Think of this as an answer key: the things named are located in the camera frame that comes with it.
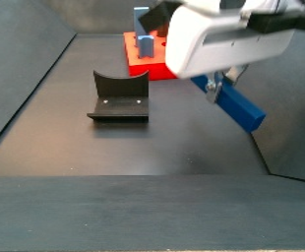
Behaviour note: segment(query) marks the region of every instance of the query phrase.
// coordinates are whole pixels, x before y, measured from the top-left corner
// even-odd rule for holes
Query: blue block
[[[200,75],[196,77],[192,77],[190,80],[197,84],[197,86],[200,87],[200,89],[206,93],[206,84],[209,81],[209,78],[206,77],[206,75]]]
[[[134,31],[135,31],[135,46],[138,46],[138,37],[141,35],[147,35],[147,32],[141,25],[138,18],[149,12],[149,7],[135,7],[134,8]]]
[[[154,36],[141,35],[138,37],[138,57],[154,58]]]
[[[208,93],[205,88],[208,84],[208,77],[205,75],[190,78],[201,90]],[[256,131],[266,117],[264,111],[242,96],[242,94],[233,88],[233,86],[214,76],[216,83],[222,82],[222,90],[218,96],[217,104],[232,116],[236,122],[241,125],[244,130],[249,133]]]

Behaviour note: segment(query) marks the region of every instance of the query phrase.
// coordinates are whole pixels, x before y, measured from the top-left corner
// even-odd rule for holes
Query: red base
[[[129,75],[137,76],[149,71],[149,80],[167,80],[177,79],[177,76],[171,73],[166,66],[166,38],[158,37],[157,32],[150,33],[154,35],[154,58],[145,57],[138,58],[138,48],[135,47],[135,32],[126,32],[125,49],[129,66]]]

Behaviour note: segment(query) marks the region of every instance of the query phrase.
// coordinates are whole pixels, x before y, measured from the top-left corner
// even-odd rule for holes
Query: bin floor
[[[79,35],[0,138],[0,176],[268,174],[253,139],[189,80],[150,82],[150,122],[95,123],[94,70],[126,77],[122,35]]]

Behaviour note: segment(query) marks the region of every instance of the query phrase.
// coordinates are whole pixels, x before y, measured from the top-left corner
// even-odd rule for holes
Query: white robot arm
[[[249,64],[283,53],[293,30],[262,34],[246,30],[252,13],[299,9],[296,0],[248,0],[234,11],[221,11],[221,0],[185,0],[173,15],[166,64],[180,78]]]

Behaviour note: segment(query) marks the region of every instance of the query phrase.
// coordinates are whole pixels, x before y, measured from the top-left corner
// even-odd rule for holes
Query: black holder
[[[98,91],[94,120],[149,121],[149,72],[131,78],[111,78],[94,71]]]

